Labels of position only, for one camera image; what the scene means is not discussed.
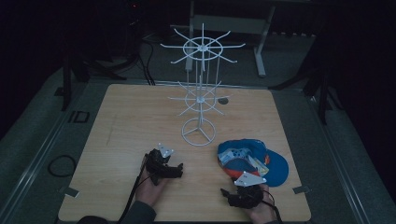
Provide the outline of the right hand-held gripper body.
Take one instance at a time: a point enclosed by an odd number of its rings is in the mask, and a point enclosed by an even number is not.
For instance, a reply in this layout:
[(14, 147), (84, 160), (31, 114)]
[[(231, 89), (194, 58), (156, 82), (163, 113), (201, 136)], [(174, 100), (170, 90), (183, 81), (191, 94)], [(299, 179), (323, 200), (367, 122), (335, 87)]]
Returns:
[(231, 194), (234, 207), (251, 209), (262, 201), (261, 184), (266, 183), (264, 177), (243, 172), (233, 183), (237, 186), (236, 193)]

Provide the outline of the black metal stand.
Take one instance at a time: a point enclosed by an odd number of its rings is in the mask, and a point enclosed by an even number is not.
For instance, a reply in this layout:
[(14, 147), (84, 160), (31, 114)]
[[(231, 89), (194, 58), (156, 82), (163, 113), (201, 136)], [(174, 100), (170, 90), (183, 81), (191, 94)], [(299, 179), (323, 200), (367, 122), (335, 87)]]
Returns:
[(318, 117), (320, 121), (326, 125), (328, 97), (333, 99), (333, 96), (330, 92), (331, 76), (335, 70), (335, 63), (331, 63), (330, 61), (325, 60), (314, 62), (313, 60), (305, 59), (294, 77), (287, 79), (280, 84), (270, 86), (269, 90), (281, 91), (293, 84), (296, 84), (297, 82), (302, 81), (303, 79), (307, 79), (307, 82), (303, 87), (303, 93), (305, 96), (313, 97), (317, 91), (319, 91)]
[(58, 88), (56, 93), (63, 97), (62, 111), (65, 111), (71, 102), (72, 86), (71, 86), (71, 73), (72, 70), (78, 70), (85, 66), (91, 67), (93, 70), (98, 71), (105, 77), (110, 77), (116, 80), (125, 80), (125, 77), (114, 74), (109, 69), (105, 68), (97, 61), (90, 59), (82, 53), (74, 53), (66, 55), (63, 60), (63, 85)]

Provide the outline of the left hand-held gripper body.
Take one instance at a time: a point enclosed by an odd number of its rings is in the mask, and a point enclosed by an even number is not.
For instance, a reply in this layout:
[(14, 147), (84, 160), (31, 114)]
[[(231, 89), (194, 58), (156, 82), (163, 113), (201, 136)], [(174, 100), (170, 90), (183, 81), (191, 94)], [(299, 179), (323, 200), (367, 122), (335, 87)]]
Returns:
[(168, 162), (174, 150), (169, 147), (158, 144), (147, 155), (146, 169), (149, 172), (150, 179), (155, 186), (159, 185), (162, 178), (175, 178), (175, 168), (169, 167)]

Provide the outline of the person's right hand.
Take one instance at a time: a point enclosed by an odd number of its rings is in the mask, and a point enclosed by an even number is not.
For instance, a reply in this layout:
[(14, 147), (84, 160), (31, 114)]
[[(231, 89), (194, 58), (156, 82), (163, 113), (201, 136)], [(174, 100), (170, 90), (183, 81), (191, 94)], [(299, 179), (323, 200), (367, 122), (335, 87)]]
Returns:
[(253, 224), (269, 224), (276, 221), (276, 213), (272, 208), (274, 201), (269, 194), (269, 187), (261, 184), (263, 202), (251, 209), (245, 209), (244, 212), (250, 218)]

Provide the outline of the black rectangular frame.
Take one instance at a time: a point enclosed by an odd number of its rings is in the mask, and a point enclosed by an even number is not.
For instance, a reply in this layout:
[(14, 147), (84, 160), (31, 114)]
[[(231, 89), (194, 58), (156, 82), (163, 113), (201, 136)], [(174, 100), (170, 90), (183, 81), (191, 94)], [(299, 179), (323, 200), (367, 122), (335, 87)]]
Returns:
[(90, 113), (86, 111), (73, 111), (68, 119), (69, 123), (86, 123), (89, 121)]

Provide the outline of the person's left hand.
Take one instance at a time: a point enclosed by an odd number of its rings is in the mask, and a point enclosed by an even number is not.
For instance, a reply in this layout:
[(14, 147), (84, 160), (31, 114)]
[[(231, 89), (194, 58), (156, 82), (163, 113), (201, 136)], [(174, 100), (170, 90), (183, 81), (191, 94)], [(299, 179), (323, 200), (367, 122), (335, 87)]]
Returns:
[(135, 191), (135, 199), (149, 206), (154, 206), (163, 194), (168, 184), (168, 179), (161, 179), (157, 185), (153, 184), (149, 172), (146, 169), (146, 161), (142, 161), (143, 171), (141, 172), (138, 187)]

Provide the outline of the blue and orange cap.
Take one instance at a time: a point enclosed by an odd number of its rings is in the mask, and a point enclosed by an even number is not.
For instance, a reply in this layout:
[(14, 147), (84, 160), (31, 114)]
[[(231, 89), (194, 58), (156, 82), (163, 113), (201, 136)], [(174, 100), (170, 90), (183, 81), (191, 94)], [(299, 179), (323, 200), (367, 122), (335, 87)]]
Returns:
[(281, 186), (289, 176), (287, 160), (257, 139), (229, 140), (219, 144), (218, 162), (231, 178), (250, 173), (264, 178), (269, 187)]

